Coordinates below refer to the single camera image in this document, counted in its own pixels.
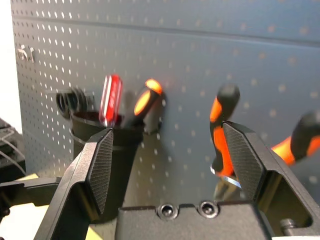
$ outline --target screw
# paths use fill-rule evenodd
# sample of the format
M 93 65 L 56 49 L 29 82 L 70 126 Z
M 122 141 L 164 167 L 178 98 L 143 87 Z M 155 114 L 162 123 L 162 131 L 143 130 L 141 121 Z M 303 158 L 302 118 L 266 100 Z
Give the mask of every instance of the screw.
M 157 214 L 162 220 L 173 220 L 178 216 L 178 208 L 166 203 L 158 207 Z
M 219 208 L 211 201 L 203 201 L 197 208 L 199 214 L 206 219 L 213 219 L 219 213 Z
M 162 214 L 165 215 L 167 218 L 171 217 L 173 213 L 174 213 L 173 209 L 169 206 L 165 206 L 162 209 Z
M 285 236 L 292 236 L 291 229 L 297 228 L 295 221 L 293 221 L 291 218 L 286 218 L 286 219 L 281 220 L 280 226 L 281 226 L 281 230 Z

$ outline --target cable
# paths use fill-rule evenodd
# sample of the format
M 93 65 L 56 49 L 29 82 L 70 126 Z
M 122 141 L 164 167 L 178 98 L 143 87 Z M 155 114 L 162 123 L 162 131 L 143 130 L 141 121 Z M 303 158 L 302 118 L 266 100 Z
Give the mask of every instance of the cable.
M 27 173 L 25 172 L 25 170 L 15 161 L 13 160 L 11 157 L 9 157 L 8 155 L 6 155 L 5 153 L 3 153 L 2 151 L 0 151 L 0 155 L 2 155 L 3 157 L 5 157 L 7 160 L 9 160 L 11 163 L 13 163 L 14 165 L 16 165 L 16 167 L 18 169 L 20 169 L 20 171 L 27 176 Z
M 5 140 L 5 138 L 10 137 L 11 135 L 13 135 L 15 132 L 8 129 L 10 132 L 1 137 L 0 141 L 3 141 L 4 143 L 8 144 L 10 147 L 12 147 L 17 153 L 19 153 L 23 158 L 25 158 L 25 155 L 19 150 L 17 149 L 13 144 L 11 144 L 10 142 L 8 142 L 7 140 Z M 11 157 L 9 157 L 8 155 L 6 155 L 4 152 L 0 151 L 0 155 L 2 155 L 3 157 L 5 157 L 7 160 L 9 160 L 11 163 L 13 163 L 18 169 L 20 169 L 20 171 L 26 176 L 27 173 L 25 172 L 25 170 L 15 161 L 13 160 Z

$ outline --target yellow table surface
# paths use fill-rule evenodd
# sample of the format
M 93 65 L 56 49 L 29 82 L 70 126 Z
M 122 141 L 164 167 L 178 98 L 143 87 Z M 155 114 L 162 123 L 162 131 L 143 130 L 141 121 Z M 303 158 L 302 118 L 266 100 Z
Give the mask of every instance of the yellow table surface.
M 38 178 L 36 174 L 19 180 Z M 10 214 L 0 223 L 0 237 L 5 240 L 33 240 L 49 205 L 35 206 L 33 203 L 16 205 L 10 208 Z M 91 228 L 88 228 L 86 240 L 102 240 Z

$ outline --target screwdriver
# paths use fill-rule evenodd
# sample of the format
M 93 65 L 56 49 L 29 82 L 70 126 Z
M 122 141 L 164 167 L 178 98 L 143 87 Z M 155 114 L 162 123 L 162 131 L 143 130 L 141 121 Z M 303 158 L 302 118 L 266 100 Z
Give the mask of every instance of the screwdriver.
M 226 117 L 223 120 L 227 120 L 231 114 L 230 112 L 224 114 L 223 109 L 222 113 L 220 113 L 221 107 L 219 108 L 219 103 L 217 103 L 217 99 L 220 97 L 218 96 L 213 103 L 211 113 L 215 112 L 216 115 L 224 115 Z M 234 108 L 234 103 L 230 103 L 228 109 L 234 110 Z M 210 126 L 213 122 L 214 121 L 210 117 Z M 223 147 L 218 147 L 218 149 L 222 149 L 223 151 L 218 152 L 219 150 L 217 150 L 217 146 L 215 146 L 216 159 L 212 163 L 211 171 L 214 174 L 229 177 L 233 174 L 233 166 L 224 137 L 223 131 L 219 135 L 219 141 L 216 140 L 217 138 L 214 139 L 214 137 L 212 137 L 214 145 L 217 143 L 221 145 L 223 144 Z M 298 124 L 295 126 L 291 136 L 287 137 L 284 141 L 271 149 L 281 157 L 287 165 L 291 166 L 297 161 L 311 156 L 318 148 L 320 148 L 320 111 L 311 111 L 302 116 Z
M 122 88 L 123 83 L 118 75 L 105 76 L 99 110 L 99 121 L 105 127 L 113 127 L 116 124 Z
M 162 87 L 160 83 L 154 79 L 148 79 L 137 95 L 137 100 L 126 111 L 120 126 L 122 128 L 130 128 L 141 123 L 161 94 Z
M 291 166 L 311 156 L 320 147 L 320 111 L 311 111 L 302 116 L 292 135 L 272 150 Z
M 211 166 L 214 174 L 230 176 L 234 171 L 222 123 L 231 117 L 239 99 L 239 88 L 233 83 L 221 86 L 214 99 L 210 112 L 210 133 L 216 154 Z

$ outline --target hex socket screw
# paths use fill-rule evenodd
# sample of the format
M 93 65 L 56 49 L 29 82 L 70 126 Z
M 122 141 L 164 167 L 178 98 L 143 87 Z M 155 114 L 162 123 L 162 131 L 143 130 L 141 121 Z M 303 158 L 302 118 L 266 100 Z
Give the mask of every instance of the hex socket screw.
M 178 216 L 179 210 L 173 204 L 165 203 L 157 208 L 156 213 L 162 220 L 170 221 Z
M 202 201 L 197 207 L 198 213 L 206 219 L 213 219 L 219 214 L 219 207 L 211 201 Z

